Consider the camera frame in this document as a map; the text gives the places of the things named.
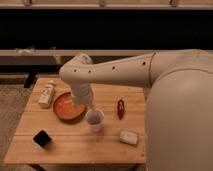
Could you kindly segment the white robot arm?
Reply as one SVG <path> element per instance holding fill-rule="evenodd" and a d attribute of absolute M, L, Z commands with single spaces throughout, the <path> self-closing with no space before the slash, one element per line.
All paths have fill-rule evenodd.
<path fill-rule="evenodd" d="M 148 90 L 147 171 L 213 171 L 213 53 L 155 51 L 98 64 L 81 53 L 59 75 L 76 103 L 93 100 L 93 83 Z"/>

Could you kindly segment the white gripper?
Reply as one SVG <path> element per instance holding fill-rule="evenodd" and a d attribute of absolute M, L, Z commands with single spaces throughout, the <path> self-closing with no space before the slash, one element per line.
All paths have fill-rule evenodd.
<path fill-rule="evenodd" d="M 71 90 L 72 101 L 75 105 L 91 105 L 93 102 L 93 91 L 91 88 Z"/>

